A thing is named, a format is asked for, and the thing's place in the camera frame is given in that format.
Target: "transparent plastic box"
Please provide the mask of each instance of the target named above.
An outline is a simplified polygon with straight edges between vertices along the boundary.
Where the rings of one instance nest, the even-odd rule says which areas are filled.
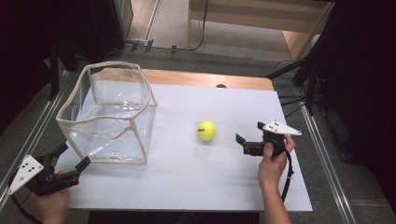
[[[156,106],[139,65],[96,63],[82,70],[56,120],[82,159],[147,163]]]

